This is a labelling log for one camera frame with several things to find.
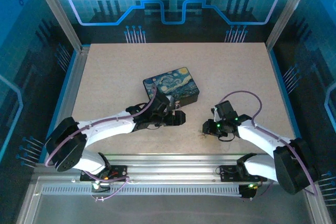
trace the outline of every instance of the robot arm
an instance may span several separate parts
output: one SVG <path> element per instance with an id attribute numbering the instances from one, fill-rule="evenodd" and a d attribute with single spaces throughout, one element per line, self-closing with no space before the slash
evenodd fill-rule
<path id="1" fill-rule="evenodd" d="M 185 113 L 173 111 L 173 104 L 174 101 L 170 95 L 165 96 L 157 90 L 149 103 L 128 107 L 108 118 L 81 122 L 75 122 L 73 118 L 65 118 L 49 136 L 46 149 L 49 154 L 55 152 L 56 148 L 59 149 L 50 157 L 59 172 L 76 168 L 99 178 L 109 177 L 110 165 L 104 155 L 91 152 L 86 148 L 107 137 L 146 129 L 151 124 L 155 126 L 182 125 L 185 123 Z M 59 148 L 60 143 L 79 129 L 83 130 Z"/>
<path id="2" fill-rule="evenodd" d="M 285 143 L 295 149 L 313 181 L 320 178 L 320 172 L 304 140 L 291 140 L 253 123 L 252 118 L 247 115 L 238 116 L 229 101 L 215 105 L 211 112 L 214 119 L 209 119 L 203 124 L 204 134 L 220 138 L 232 133 L 257 145 L 268 154 L 251 153 L 240 158 L 237 161 L 237 171 L 242 178 L 249 175 L 266 177 L 277 181 L 290 194 L 309 186 L 306 174 Z"/>

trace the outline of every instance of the tabletop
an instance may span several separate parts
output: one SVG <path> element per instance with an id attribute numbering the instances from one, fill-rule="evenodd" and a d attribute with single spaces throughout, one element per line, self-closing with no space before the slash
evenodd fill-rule
<path id="1" fill-rule="evenodd" d="M 263 153 L 239 138 L 223 143 L 202 134 L 202 124 L 213 117 L 210 109 L 235 90 L 261 98 L 257 123 L 294 137 L 264 43 L 92 44 L 72 116 L 76 121 L 94 120 L 148 102 L 142 81 L 181 67 L 188 68 L 200 90 L 197 102 L 181 108 L 185 124 L 116 135 L 88 149 L 104 154 Z M 259 108 L 248 94 L 228 99 L 238 115 L 252 116 Z"/>

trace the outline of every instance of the aluminum frame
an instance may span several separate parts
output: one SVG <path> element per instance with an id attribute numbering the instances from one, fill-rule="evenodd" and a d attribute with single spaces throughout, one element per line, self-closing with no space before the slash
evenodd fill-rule
<path id="1" fill-rule="evenodd" d="M 277 22 L 275 23 L 267 41 L 266 41 L 266 48 L 267 51 L 271 51 L 275 43 L 277 42 L 278 38 L 280 37 L 282 31 L 284 30 L 285 26 L 287 25 L 290 17 L 292 16 L 293 12 L 298 7 L 298 4 L 301 0 L 287 0 L 285 7 L 280 14 Z"/>
<path id="2" fill-rule="evenodd" d="M 72 27 L 65 11 L 63 10 L 61 3 L 59 0 L 46 0 L 47 4 L 49 5 L 51 11 L 53 12 L 54 16 L 56 17 L 57 21 L 59 22 L 62 30 L 64 31 L 65 35 L 68 37 L 72 47 L 74 50 L 79 53 L 82 49 L 82 44 Z"/>
<path id="3" fill-rule="evenodd" d="M 246 183 L 222 183 L 216 174 L 219 165 L 236 164 L 242 155 L 108 155 L 112 165 L 127 165 L 130 184 L 134 185 L 237 185 Z M 80 182 L 80 171 L 71 169 L 59 173 L 54 169 L 39 164 L 32 175 L 17 223 L 31 224 L 34 222 L 38 204 L 43 194 L 44 185 L 71 186 L 90 185 L 90 182 Z M 301 192 L 306 196 L 306 203 L 311 210 L 312 223 L 331 224 L 331 219 L 324 204 L 321 191 L 314 197 Z"/>

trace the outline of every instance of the glass panel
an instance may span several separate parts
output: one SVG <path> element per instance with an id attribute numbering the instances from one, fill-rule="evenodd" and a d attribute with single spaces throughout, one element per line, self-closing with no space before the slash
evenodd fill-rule
<path id="1" fill-rule="evenodd" d="M 73 48 L 44 0 L 0 7 L 0 222 L 15 223 Z"/>
<path id="2" fill-rule="evenodd" d="M 83 44 L 261 42 L 287 0 L 60 0 Z"/>
<path id="3" fill-rule="evenodd" d="M 274 46 L 280 72 L 301 136 L 316 154 L 318 166 L 336 176 L 336 0 L 301 0 Z M 333 180 L 320 182 L 333 205 Z M 336 217 L 336 207 L 329 206 Z"/>

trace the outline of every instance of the starry night box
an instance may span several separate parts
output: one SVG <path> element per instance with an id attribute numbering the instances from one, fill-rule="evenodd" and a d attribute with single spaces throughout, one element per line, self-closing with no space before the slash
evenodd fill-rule
<path id="1" fill-rule="evenodd" d="M 143 80 L 150 99 L 153 97 L 153 83 L 162 93 L 174 98 L 176 109 L 196 102 L 200 92 L 186 67 Z"/>

